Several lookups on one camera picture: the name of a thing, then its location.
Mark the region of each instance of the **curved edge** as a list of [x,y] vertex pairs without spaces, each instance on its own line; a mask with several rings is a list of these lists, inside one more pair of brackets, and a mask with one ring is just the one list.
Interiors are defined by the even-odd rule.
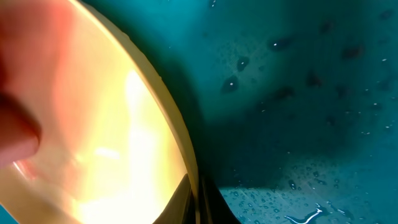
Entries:
[[77,2],[76,0],[69,1],[79,5],[77,6],[78,9],[82,10],[84,14],[86,14],[93,22],[95,22],[95,24],[109,37],[109,39],[115,42],[115,45],[120,47],[120,50],[124,51],[128,56],[130,56],[132,62],[138,68],[141,80],[144,82],[158,104],[180,149],[190,179],[192,194],[195,199],[196,223],[200,223],[198,197],[199,175],[197,160],[188,129],[169,90],[164,85],[161,77],[157,74],[155,68],[148,61],[146,56],[131,42],[125,33],[123,33],[111,21],[109,21],[93,7],[82,2]]

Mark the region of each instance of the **yellow plastic object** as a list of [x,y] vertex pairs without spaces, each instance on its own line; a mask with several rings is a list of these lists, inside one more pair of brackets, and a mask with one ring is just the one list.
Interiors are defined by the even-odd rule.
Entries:
[[36,156],[0,170],[0,203],[22,224],[152,223],[188,174],[198,223],[192,144],[152,65],[110,21],[75,0],[1,7],[37,2],[49,15],[66,12],[67,37],[48,69],[12,74],[7,91],[41,124],[42,136]]

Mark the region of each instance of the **dark spot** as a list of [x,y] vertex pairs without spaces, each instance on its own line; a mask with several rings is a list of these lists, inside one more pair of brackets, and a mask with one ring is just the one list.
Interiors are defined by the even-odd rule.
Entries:
[[224,81],[223,87],[221,87],[221,93],[232,93],[237,90],[239,86],[239,80],[237,76],[233,75]]
[[382,107],[382,105],[381,105],[380,103],[373,103],[373,104],[371,105],[371,109],[372,109],[372,110],[379,111],[379,110],[382,110],[383,107]]
[[336,118],[334,116],[327,116],[326,124],[329,126],[334,126],[336,124]]
[[321,87],[322,81],[315,74],[315,72],[311,69],[307,74],[307,86],[308,87]]
[[212,7],[215,7],[216,6],[216,0],[209,0],[209,7],[210,8],[212,8]]
[[297,188],[296,183],[293,180],[289,180],[289,187],[292,190],[295,190]]
[[296,116],[296,114],[289,114],[289,115],[287,115],[287,120],[289,120],[289,121],[293,121],[293,120],[295,120],[296,118],[297,118],[297,116]]
[[323,181],[323,180],[319,180],[319,179],[316,179],[316,178],[314,180],[317,181],[318,184],[327,185],[327,183],[325,181]]
[[294,89],[291,86],[284,86],[274,93],[275,100],[286,100],[294,96]]
[[238,62],[236,64],[236,69],[238,72],[242,72],[244,68],[249,64],[250,59],[248,57],[239,57]]
[[380,45],[382,45],[382,44],[388,44],[389,42],[390,42],[390,38],[389,38],[389,37],[383,37],[383,38],[379,39],[379,41],[378,41],[378,43],[379,43]]
[[365,48],[363,47],[363,45],[358,45],[354,47],[345,47],[341,52],[341,59],[347,60],[347,59],[358,58],[362,56],[364,51]]
[[369,97],[369,96],[372,95],[372,92],[371,92],[370,89],[365,89],[365,90],[363,91],[363,95]]
[[273,52],[280,52],[292,45],[293,37],[283,37],[279,39],[269,39],[267,42],[268,49]]
[[393,9],[387,9],[384,12],[380,13],[379,19],[380,20],[387,20],[390,19],[394,15],[395,11]]
[[379,91],[391,91],[392,90],[393,81],[394,81],[393,76],[389,75],[385,79],[377,82],[377,89]]
[[335,90],[337,92],[337,98],[339,100],[345,98],[348,95],[348,88],[344,85],[337,85],[335,86]]
[[332,28],[334,28],[335,24],[332,21],[324,22],[319,26],[319,34],[327,34]]

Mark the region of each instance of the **water droplet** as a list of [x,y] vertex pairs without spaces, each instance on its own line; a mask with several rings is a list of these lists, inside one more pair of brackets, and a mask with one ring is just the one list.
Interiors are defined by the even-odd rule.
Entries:
[[240,56],[236,65],[238,72],[242,72],[247,65],[249,65],[250,59],[248,57]]
[[297,188],[297,186],[296,186],[296,184],[295,184],[295,182],[294,182],[293,180],[289,180],[289,186],[290,186],[293,190],[295,190],[295,189]]
[[327,185],[327,183],[325,181],[323,181],[323,180],[319,180],[319,179],[316,179],[316,178],[314,180],[317,181],[318,184]]
[[239,80],[237,76],[233,75],[224,81],[223,87],[221,87],[221,93],[232,93],[238,89]]
[[293,43],[293,37],[283,37],[279,39],[270,39],[267,42],[268,49],[273,52],[280,52],[287,49]]

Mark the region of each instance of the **teal surface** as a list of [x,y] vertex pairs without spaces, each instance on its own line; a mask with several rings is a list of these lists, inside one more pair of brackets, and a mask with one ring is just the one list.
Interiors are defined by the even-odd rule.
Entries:
[[147,55],[242,223],[397,223],[397,1],[86,2]]
[[0,223],[17,224],[17,222],[8,214],[8,212],[0,205]]

